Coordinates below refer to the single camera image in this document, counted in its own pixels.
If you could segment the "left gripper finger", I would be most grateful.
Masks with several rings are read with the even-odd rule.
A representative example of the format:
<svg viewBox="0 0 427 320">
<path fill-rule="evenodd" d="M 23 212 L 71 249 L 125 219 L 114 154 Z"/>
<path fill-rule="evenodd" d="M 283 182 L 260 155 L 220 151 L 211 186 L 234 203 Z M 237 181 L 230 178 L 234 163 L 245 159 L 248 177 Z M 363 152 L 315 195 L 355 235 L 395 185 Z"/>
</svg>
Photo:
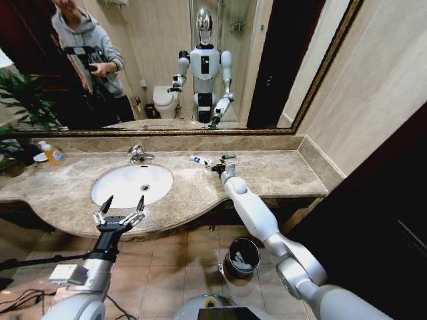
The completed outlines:
<svg viewBox="0 0 427 320">
<path fill-rule="evenodd" d="M 104 215 L 108 212 L 113 201 L 113 195 L 111 195 L 99 208 L 98 211 L 93 212 L 93 219 L 96 226 L 106 225 Z"/>
<path fill-rule="evenodd" d="M 135 227 L 141 222 L 141 220 L 145 217 L 145 214 L 143 213 L 143 210 L 145 208 L 144 203 L 145 196 L 142 195 L 134 212 L 123 218 L 123 226 L 130 225 L 131 227 Z"/>
</svg>

